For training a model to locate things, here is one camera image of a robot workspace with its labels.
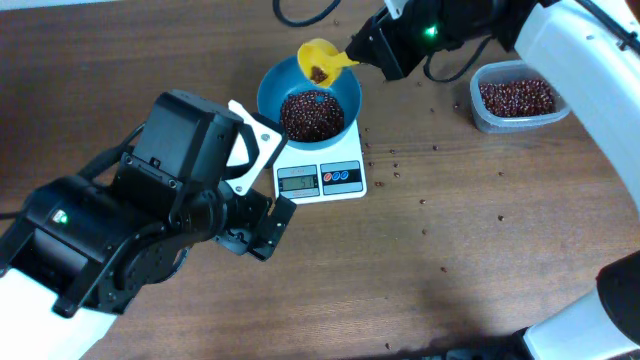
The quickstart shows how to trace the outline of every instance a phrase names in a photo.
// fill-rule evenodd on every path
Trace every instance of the yellow spoon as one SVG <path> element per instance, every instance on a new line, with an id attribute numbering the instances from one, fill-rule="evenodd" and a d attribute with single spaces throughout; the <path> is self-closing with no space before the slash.
<path id="1" fill-rule="evenodd" d="M 298 64 L 307 79 L 319 87 L 328 88 L 340 77 L 343 67 L 357 65 L 359 62 L 349 59 L 345 52 L 339 53 L 327 40 L 313 39 L 298 49 Z M 313 78 L 317 76 L 318 69 L 314 76 L 314 67 L 320 69 L 326 75 L 326 79 L 316 83 Z"/>

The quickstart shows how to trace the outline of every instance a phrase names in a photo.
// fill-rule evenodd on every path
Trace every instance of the kitchen scale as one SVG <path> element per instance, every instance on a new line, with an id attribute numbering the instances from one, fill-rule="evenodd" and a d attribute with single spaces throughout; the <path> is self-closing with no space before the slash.
<path id="1" fill-rule="evenodd" d="M 331 139 L 302 143 L 289 141 L 273 164 L 276 197 L 285 196 L 296 204 L 361 198 L 367 182 L 356 120 L 362 91 L 353 72 L 342 75 L 328 89 L 306 79 L 295 56 L 273 67 L 258 90 L 258 111 L 280 120 L 280 108 L 290 94 L 317 90 L 338 100 L 344 111 L 345 128 Z"/>

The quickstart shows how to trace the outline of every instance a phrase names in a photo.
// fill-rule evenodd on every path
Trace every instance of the brown wood surface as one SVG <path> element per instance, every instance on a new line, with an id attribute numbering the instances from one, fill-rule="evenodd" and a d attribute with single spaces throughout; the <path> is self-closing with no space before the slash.
<path id="1" fill-rule="evenodd" d="M 381 5 L 343 1 L 322 23 L 291 30 L 270 3 L 0 13 L 0 211 L 120 141 L 165 90 L 255 110 L 272 65 L 314 37 L 346 46 Z M 302 17 L 326 3 L 283 5 Z M 434 73 L 457 70 L 476 45 L 437 55 Z M 359 125 L 372 144 L 365 161 L 375 162 L 367 196 L 299 207 L 267 263 L 196 246 L 175 278 L 141 291 L 86 358 L 384 356 L 507 334 L 590 290 L 602 266 L 637 250 L 638 214 L 574 116 L 522 134 L 475 129 L 472 74 L 511 58 L 492 44 L 452 85 L 433 84 L 420 69 L 385 84 L 377 69 L 357 68 Z M 270 178 L 264 171 L 256 188 L 273 195 Z"/>

